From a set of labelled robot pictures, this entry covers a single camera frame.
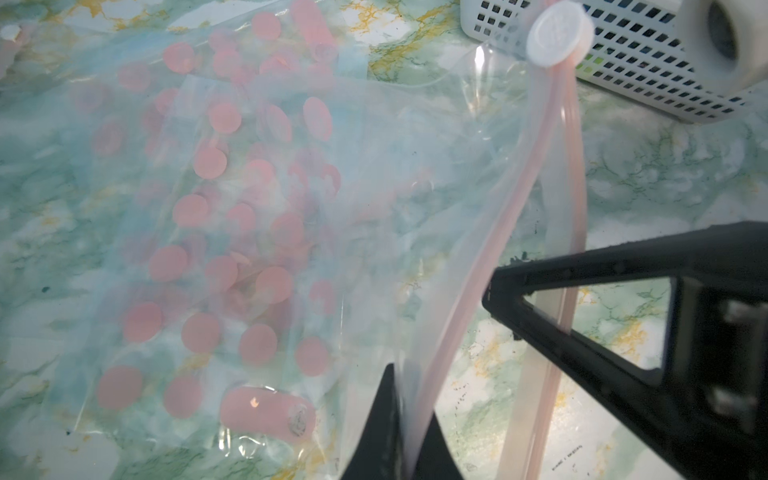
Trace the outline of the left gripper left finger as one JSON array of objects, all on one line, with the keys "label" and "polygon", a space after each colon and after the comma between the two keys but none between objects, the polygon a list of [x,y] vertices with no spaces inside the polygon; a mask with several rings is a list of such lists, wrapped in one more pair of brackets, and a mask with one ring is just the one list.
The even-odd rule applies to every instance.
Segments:
[{"label": "left gripper left finger", "polygon": [[[395,367],[386,366],[354,454],[342,480],[394,480],[403,477],[404,454],[400,435],[400,409]],[[414,479],[462,480],[433,417],[422,444]]]}]

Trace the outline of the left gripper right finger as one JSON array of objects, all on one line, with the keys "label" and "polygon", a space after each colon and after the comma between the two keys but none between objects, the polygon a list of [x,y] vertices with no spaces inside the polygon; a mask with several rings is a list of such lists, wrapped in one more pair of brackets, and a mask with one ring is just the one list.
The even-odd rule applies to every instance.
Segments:
[{"label": "left gripper right finger", "polygon": [[683,477],[766,477],[765,223],[517,262],[482,304]]}]

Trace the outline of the clear pink-dotted zip bag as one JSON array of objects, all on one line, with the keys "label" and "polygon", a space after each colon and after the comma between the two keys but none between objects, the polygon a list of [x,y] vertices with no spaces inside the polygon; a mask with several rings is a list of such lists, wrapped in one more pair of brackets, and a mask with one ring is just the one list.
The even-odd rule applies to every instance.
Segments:
[{"label": "clear pink-dotted zip bag", "polygon": [[551,253],[583,249],[575,75],[487,43],[419,86],[366,78],[331,1],[74,87],[98,160],[147,162],[45,405],[72,430],[341,479],[387,365],[415,471],[453,356],[546,164]]}]

